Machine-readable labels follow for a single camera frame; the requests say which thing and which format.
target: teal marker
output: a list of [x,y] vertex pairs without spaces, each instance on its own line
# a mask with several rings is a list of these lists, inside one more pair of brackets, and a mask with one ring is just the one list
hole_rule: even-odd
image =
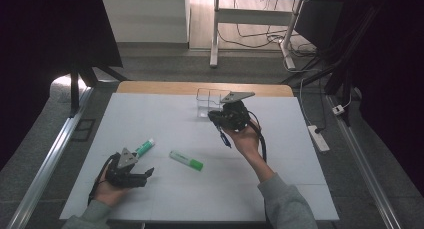
[[201,171],[202,168],[203,168],[203,163],[201,163],[201,162],[199,162],[197,160],[194,160],[193,158],[191,158],[191,157],[189,157],[187,155],[184,155],[181,152],[178,152],[178,151],[175,151],[174,150],[174,151],[171,151],[169,153],[169,156],[172,159],[174,159],[176,161],[179,161],[179,162],[181,162],[181,163],[183,163],[183,164],[185,164],[185,165],[187,165],[187,166],[189,166],[189,167],[191,167],[193,169],[196,169],[198,171]]
[[135,152],[137,152],[137,158],[140,158],[144,153],[146,153],[150,148],[155,145],[155,141],[150,138],[143,145],[141,145]]

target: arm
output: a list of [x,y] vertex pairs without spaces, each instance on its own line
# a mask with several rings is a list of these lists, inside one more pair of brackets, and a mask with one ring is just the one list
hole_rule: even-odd
[[265,199],[266,214],[274,228],[317,228],[311,208],[293,185],[286,185],[266,164],[258,152],[259,139],[253,128],[240,132],[224,129],[237,150],[246,158],[258,176]]
[[63,229],[107,229],[106,224],[112,208],[127,192],[128,188],[117,188],[105,181],[107,168],[103,171],[100,184],[96,190],[94,200],[80,216],[72,216],[66,221]]

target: metal frame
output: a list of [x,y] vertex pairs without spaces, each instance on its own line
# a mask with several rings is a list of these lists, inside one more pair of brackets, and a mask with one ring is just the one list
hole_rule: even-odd
[[[337,99],[334,96],[326,96],[326,99],[330,108],[333,108],[338,104]],[[380,211],[381,217],[383,218],[386,227],[390,229],[402,228],[399,220],[397,219],[395,211],[393,210],[393,207],[387,198],[386,193],[378,182],[377,177],[375,176],[374,171],[371,168],[371,165],[368,162],[361,145],[356,139],[352,128],[348,127],[341,117],[337,117],[336,119],[339,128],[350,148],[350,151],[352,152],[352,156],[358,165],[359,171],[362,174],[362,178],[368,186],[371,196],[376,202],[377,208]]]
[[34,177],[34,180],[25,193],[25,196],[19,204],[18,209],[15,211],[15,214],[9,222],[9,225],[7,226],[8,229],[25,228],[32,215],[32,212],[34,211],[39,199],[41,198],[41,195],[44,192],[45,187],[47,186],[47,183],[50,180],[51,175],[54,172],[54,169],[56,168],[57,163],[59,162],[59,159],[68,141],[70,140],[72,132],[81,119],[92,90],[93,89],[91,87],[87,87],[81,95],[79,110],[74,115],[74,117],[69,117],[66,120],[65,124],[60,130],[56,140],[50,148],[49,153],[44,159],[43,164],[38,170],[37,175]]
[[246,9],[220,9],[219,0],[214,0],[214,23],[213,23],[213,36],[211,46],[211,57],[209,66],[216,68],[218,66],[218,24],[219,23],[232,23],[232,24],[251,24],[251,25],[274,25],[274,26],[287,26],[287,33],[284,41],[280,43],[281,50],[284,54],[284,59],[290,70],[295,69],[293,59],[291,58],[288,50],[290,37],[296,24],[299,15],[300,5],[302,1],[298,2],[294,12],[287,11],[260,11],[260,10],[246,10]]

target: metal rail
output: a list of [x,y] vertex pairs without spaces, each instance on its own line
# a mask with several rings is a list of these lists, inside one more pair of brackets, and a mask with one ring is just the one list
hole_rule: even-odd
[[49,153],[44,159],[43,164],[38,170],[37,175],[34,177],[34,180],[32,181],[24,198],[19,204],[18,209],[15,211],[15,214],[9,222],[9,225],[7,226],[8,229],[25,228],[35,207],[37,206],[38,201],[41,198],[41,195],[44,192],[44,189],[47,186],[47,183],[50,180],[51,175],[53,174],[54,169],[56,168],[57,163],[59,162],[60,156],[62,155],[72,132],[74,131],[82,113],[86,108],[86,103],[92,93],[92,90],[92,88],[88,87],[81,95],[80,108],[78,112],[76,113],[75,117],[68,118],[60,130],[55,142],[50,148]]
[[[334,103],[336,101],[334,96],[327,96],[326,98],[331,108],[338,104]],[[338,117],[336,119],[342,134],[345,137],[346,142],[352,152],[353,158],[358,165],[359,171],[361,172],[362,177],[368,186],[368,190],[376,202],[377,208],[380,211],[381,217],[383,218],[386,227],[388,229],[401,229],[402,227],[396,217],[395,211],[393,210],[393,207],[387,198],[386,193],[378,182],[366,155],[364,154],[360,144],[358,143],[358,140],[356,139],[355,133],[350,127],[346,126],[342,118]]]

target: transparent container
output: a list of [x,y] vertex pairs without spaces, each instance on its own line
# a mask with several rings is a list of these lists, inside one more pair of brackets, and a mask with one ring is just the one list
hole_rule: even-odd
[[208,117],[208,112],[221,111],[223,103],[221,99],[227,96],[231,91],[218,89],[197,89],[197,117]]

